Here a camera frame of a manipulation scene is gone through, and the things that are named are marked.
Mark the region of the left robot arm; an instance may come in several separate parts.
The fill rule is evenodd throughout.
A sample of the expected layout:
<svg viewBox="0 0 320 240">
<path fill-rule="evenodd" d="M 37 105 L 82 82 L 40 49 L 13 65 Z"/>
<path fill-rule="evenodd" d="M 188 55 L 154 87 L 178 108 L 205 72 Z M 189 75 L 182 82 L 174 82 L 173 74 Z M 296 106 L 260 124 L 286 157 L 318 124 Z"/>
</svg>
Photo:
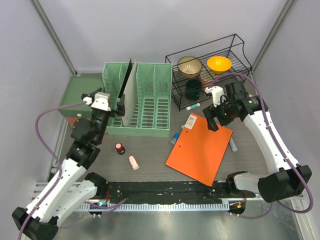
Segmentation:
<svg viewBox="0 0 320 240">
<path fill-rule="evenodd" d="M 109 98 L 110 95 L 102 92 L 101 88 L 82 94 L 81 104 L 92 109 L 91 118 L 82 117 L 73 124 L 71 137 L 74 142 L 63 161 L 59 161 L 43 143 L 56 160 L 58 169 L 31 203 L 13 211 L 12 218 L 19 229 L 18 239 L 26 236 L 31 240 L 52 240 L 77 207 L 91 198 L 100 200 L 106 195 L 107 180 L 95 172 L 87 174 L 73 191 L 69 189 L 99 155 L 98 145 L 102 143 L 109 119 L 116 115 L 123 117 L 126 113 L 124 95 L 118 99 L 115 109 L 109 106 Z"/>
</svg>

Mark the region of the white folder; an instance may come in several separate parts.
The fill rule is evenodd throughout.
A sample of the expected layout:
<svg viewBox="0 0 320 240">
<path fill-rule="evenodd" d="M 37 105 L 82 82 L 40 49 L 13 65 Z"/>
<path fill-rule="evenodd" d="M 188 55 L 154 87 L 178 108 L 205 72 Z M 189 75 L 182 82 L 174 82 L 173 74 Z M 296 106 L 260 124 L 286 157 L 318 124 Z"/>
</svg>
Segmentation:
<svg viewBox="0 0 320 240">
<path fill-rule="evenodd" d="M 129 127 L 132 122 L 136 104 L 138 102 L 137 91 L 137 63 L 129 60 L 127 67 L 124 68 L 124 77 L 118 94 L 119 100 L 124 100 L 124 116 L 122 116 L 122 124 Z"/>
</svg>

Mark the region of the orange folder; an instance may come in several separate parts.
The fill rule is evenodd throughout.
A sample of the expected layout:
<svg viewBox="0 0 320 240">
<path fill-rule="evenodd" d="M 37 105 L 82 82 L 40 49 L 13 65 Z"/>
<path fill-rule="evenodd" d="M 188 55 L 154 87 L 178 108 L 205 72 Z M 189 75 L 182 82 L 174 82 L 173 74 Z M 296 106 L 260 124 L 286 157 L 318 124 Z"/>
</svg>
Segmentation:
<svg viewBox="0 0 320 240">
<path fill-rule="evenodd" d="M 204 117 L 191 113 L 165 165 L 210 187 L 232 134 L 223 126 L 209 130 Z"/>
</svg>

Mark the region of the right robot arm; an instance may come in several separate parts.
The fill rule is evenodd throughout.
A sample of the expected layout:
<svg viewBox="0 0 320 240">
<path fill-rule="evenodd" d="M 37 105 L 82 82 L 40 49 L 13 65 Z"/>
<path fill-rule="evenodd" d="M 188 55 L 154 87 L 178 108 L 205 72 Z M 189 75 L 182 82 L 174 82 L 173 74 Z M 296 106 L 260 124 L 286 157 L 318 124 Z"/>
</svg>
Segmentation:
<svg viewBox="0 0 320 240">
<path fill-rule="evenodd" d="M 226 193 L 236 198 L 243 191 L 250 191 L 261 195 L 267 203 L 302 194 L 312 171 L 308 165 L 300 165 L 290 153 L 260 97 L 250 95 L 242 81 L 224 88 L 206 87 L 205 93 L 212 97 L 212 105 L 203 109 L 208 129 L 216 132 L 240 118 L 256 140 L 269 172 L 265 176 L 246 171 L 233 173 L 229 176 L 231 182 L 225 186 Z"/>
</svg>

